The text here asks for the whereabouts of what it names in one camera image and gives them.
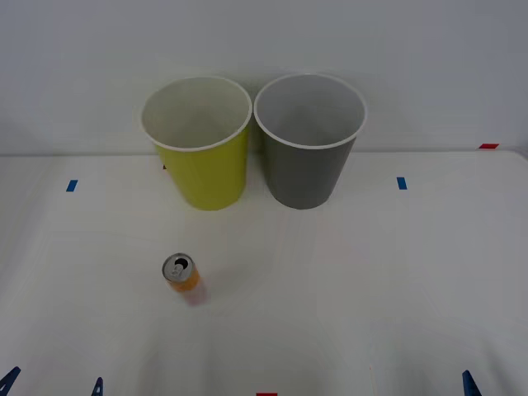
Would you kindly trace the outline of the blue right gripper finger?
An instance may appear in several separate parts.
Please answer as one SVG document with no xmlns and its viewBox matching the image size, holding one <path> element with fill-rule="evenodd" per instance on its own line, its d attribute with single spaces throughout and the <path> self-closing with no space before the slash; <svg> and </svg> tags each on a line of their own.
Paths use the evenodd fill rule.
<svg viewBox="0 0 528 396">
<path fill-rule="evenodd" d="M 462 373 L 464 396 L 482 396 L 471 373 L 466 370 Z"/>
</svg>

